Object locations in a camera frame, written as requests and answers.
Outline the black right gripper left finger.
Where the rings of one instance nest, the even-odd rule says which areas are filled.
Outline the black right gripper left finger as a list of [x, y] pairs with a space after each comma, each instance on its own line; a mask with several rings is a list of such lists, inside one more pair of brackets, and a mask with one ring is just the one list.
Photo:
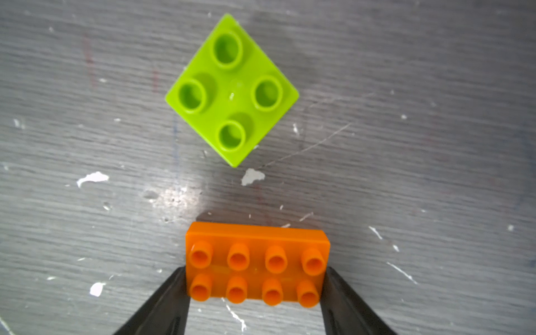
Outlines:
[[183, 335], [191, 298], [186, 268], [177, 268], [114, 335]]

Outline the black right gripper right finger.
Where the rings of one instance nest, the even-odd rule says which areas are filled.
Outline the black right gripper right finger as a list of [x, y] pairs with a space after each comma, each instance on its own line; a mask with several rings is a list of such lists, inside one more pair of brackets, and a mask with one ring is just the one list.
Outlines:
[[332, 267], [326, 269], [320, 306], [326, 334], [396, 335]]

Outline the lime green 2x2 lego brick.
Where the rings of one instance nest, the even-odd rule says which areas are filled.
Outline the lime green 2x2 lego brick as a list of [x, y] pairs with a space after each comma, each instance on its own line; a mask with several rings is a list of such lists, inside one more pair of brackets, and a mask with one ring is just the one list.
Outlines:
[[225, 14], [166, 95], [167, 104], [236, 168], [300, 94]]

